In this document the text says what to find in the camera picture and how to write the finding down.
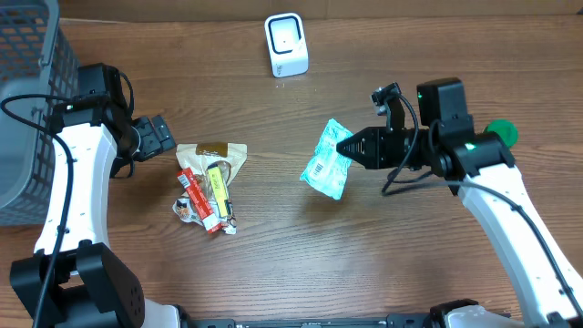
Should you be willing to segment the teal tissue pack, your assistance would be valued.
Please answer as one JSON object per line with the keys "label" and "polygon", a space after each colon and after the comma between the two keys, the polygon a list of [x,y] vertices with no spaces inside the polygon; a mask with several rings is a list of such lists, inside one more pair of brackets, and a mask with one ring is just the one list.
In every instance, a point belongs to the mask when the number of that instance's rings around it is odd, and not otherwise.
{"label": "teal tissue pack", "polygon": [[336,150],[339,142],[353,133],[331,118],[318,141],[313,156],[300,176],[309,186],[324,195],[340,200],[345,188],[348,170],[352,160]]}

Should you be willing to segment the yellow highlighter pen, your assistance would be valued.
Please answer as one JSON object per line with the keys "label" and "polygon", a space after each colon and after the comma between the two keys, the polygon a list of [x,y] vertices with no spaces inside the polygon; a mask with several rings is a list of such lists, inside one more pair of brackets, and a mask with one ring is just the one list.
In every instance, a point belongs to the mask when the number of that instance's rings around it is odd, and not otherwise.
{"label": "yellow highlighter pen", "polygon": [[219,209],[219,216],[222,218],[228,218],[231,215],[229,194],[225,185],[225,181],[223,180],[220,167],[217,163],[213,163],[208,166],[207,173],[209,176],[213,195]]}

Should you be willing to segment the snack wrapper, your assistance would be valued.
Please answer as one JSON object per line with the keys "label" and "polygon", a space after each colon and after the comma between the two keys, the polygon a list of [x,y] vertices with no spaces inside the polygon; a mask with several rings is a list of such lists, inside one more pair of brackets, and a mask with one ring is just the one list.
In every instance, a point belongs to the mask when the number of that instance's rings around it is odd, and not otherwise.
{"label": "snack wrapper", "polygon": [[[172,209],[183,222],[196,223],[199,224],[199,226],[203,225],[203,222],[187,193],[182,194],[176,199],[172,205]],[[234,216],[226,218],[219,217],[219,221],[221,224],[220,229],[224,233],[228,235],[234,235],[237,233],[237,221]]]}

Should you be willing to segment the beige brown snack pouch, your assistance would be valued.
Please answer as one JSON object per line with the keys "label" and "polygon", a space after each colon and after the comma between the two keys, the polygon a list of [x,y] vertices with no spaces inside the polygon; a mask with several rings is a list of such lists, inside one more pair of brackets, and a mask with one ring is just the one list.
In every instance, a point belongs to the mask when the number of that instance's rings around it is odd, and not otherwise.
{"label": "beige brown snack pouch", "polygon": [[177,160],[182,169],[190,168],[195,175],[205,175],[207,168],[217,164],[229,186],[247,160],[248,146],[230,142],[178,144]]}

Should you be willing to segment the red snack bar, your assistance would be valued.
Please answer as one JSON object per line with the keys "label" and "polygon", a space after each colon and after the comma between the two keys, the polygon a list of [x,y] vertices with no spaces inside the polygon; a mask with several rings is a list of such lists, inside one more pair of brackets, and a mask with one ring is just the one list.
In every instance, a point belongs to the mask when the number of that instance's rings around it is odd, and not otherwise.
{"label": "red snack bar", "polygon": [[207,233],[220,230],[221,224],[191,169],[182,169],[177,178],[191,199]]}

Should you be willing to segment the green lid jar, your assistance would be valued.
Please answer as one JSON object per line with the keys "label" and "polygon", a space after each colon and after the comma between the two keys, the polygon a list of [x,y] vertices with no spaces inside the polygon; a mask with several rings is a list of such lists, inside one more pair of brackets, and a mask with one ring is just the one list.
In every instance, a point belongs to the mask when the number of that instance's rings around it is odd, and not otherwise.
{"label": "green lid jar", "polygon": [[516,145],[519,139],[517,127],[506,119],[492,121],[485,127],[484,132],[495,132],[510,149]]}

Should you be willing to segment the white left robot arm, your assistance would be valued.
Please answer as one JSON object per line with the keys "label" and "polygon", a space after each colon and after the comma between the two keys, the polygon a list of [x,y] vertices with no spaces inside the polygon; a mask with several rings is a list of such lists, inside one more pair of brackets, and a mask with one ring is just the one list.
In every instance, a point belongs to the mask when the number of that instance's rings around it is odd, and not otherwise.
{"label": "white left robot arm", "polygon": [[132,117],[134,95],[117,68],[84,66],[78,81],[78,95],[52,98],[43,129],[56,152],[48,213],[33,256],[13,262],[11,286],[35,327],[186,327],[179,306],[146,298],[107,233],[110,179],[176,142],[163,117]]}

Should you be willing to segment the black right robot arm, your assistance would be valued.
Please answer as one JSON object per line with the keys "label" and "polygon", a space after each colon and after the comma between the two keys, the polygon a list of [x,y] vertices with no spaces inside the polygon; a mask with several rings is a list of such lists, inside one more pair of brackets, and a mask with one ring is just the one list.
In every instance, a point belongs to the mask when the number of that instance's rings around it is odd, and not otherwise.
{"label": "black right robot arm", "polygon": [[459,300],[432,308],[425,325],[581,326],[582,277],[538,215],[509,146],[495,131],[475,131],[459,78],[424,82],[416,92],[414,110],[398,84],[377,88],[371,100],[385,125],[364,128],[336,150],[366,169],[389,169],[388,184],[403,168],[428,167],[435,181],[407,182],[400,191],[447,186],[460,199],[495,249],[523,315],[517,322]]}

